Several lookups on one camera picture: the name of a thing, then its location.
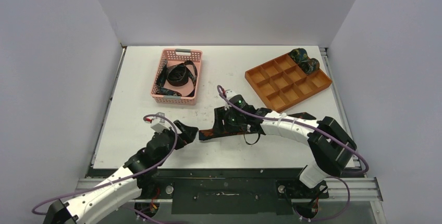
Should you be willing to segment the black orange floral tie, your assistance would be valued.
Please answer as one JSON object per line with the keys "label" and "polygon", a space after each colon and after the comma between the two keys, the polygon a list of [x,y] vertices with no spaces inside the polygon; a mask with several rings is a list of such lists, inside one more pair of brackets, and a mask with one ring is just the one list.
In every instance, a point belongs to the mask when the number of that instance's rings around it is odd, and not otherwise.
{"label": "black orange floral tie", "polygon": [[[317,119],[308,113],[295,113],[287,115],[285,113],[279,114],[275,111],[268,112],[266,118],[275,118],[275,120],[263,120],[260,124],[264,134],[257,134],[258,137],[262,135],[275,135],[283,138],[295,140],[297,142],[307,144],[308,134],[313,132],[313,127],[318,127]],[[199,131],[199,140],[208,141],[215,138],[224,138],[227,136],[245,135],[245,134],[213,134],[212,128]]]}

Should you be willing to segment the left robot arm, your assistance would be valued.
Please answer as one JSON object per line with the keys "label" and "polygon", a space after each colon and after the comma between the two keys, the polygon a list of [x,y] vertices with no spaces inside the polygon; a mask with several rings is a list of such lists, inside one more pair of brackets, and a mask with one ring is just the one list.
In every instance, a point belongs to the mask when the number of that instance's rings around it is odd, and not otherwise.
{"label": "left robot arm", "polygon": [[138,150],[120,168],[95,187],[78,193],[65,202],[56,200],[44,223],[98,223],[129,200],[149,198],[155,193],[152,177],[174,150],[192,143],[197,127],[179,120],[165,126],[166,119],[153,123],[154,134],[146,147]]}

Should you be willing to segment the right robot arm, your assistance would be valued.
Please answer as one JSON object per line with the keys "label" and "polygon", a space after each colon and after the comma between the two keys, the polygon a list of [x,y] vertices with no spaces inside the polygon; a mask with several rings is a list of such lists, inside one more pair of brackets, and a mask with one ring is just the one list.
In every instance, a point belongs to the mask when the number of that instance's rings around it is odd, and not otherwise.
{"label": "right robot arm", "polygon": [[242,95],[228,90],[225,105],[214,109],[211,129],[201,130],[199,139],[206,141],[233,135],[274,135],[306,145],[313,154],[298,175],[294,189],[308,197],[325,178],[340,177],[357,145],[341,125],[331,117],[318,120],[310,114],[287,115],[269,108],[255,108]]}

